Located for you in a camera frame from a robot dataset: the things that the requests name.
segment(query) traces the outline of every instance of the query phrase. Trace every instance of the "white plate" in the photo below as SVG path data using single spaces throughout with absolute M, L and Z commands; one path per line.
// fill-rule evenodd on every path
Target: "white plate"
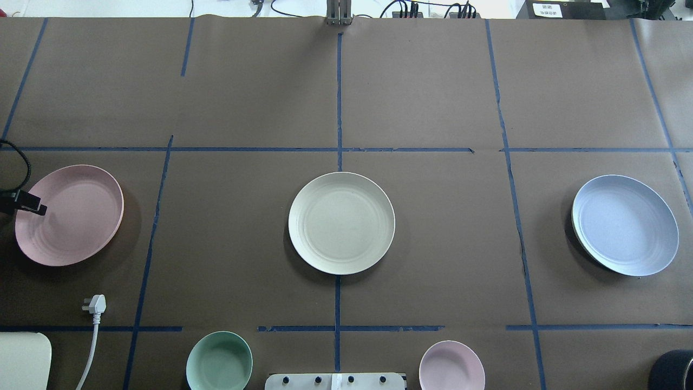
M 351 172 L 313 179 L 289 211 L 289 235 L 313 267 L 335 275 L 377 263 L 394 237 L 394 210 L 373 181 Z

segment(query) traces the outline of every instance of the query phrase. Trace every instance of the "white object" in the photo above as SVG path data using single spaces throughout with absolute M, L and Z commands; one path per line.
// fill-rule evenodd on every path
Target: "white object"
M 265 381 L 265 390 L 289 389 L 406 390 L 407 381 L 398 373 L 274 374 Z
M 563 17 L 559 4 L 532 3 L 534 14 L 540 17 Z
M 92 321 L 94 323 L 94 333 L 91 336 L 91 348 L 89 349 L 87 365 L 82 373 L 80 382 L 77 384 L 77 390 L 81 390 L 82 386 L 84 386 L 85 380 L 87 380 L 87 375 L 89 375 L 91 362 L 94 360 L 94 353 L 96 352 L 96 338 L 98 336 L 98 324 L 101 323 L 101 314 L 106 311 L 106 297 L 103 294 L 95 295 L 91 298 L 86 298 L 85 303 L 89 303 L 89 305 L 82 306 L 82 310 L 94 315 L 94 320 Z
M 41 333 L 0 333 L 0 390 L 46 390 L 51 356 Z
M 333 172 L 308 183 L 289 211 L 289 235 L 313 267 L 335 275 L 361 272 L 377 263 L 394 237 L 394 210 L 370 179 Z

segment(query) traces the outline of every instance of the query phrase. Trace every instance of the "pink plate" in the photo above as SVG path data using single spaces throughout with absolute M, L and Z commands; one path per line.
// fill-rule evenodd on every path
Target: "pink plate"
M 447 340 L 433 344 L 421 358 L 421 390 L 484 390 L 486 374 L 468 346 Z
M 113 238 L 123 219 L 123 191 L 110 173 L 91 165 L 58 169 L 29 192 L 47 206 L 46 215 L 17 212 L 21 251 L 49 266 L 81 262 Z

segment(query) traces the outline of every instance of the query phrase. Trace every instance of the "white plug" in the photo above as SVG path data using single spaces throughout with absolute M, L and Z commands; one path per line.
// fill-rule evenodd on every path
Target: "white plug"
M 82 310 L 94 315 L 94 324 L 101 322 L 101 313 L 106 311 L 106 297 L 103 294 L 85 298 L 85 303 L 88 306 L 82 306 Z

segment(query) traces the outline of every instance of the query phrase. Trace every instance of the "white sticker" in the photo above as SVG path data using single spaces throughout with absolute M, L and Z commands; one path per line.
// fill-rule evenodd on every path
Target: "white sticker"
M 534 14 L 541 17 L 563 17 L 561 6 L 558 4 L 539 4 L 532 3 Z

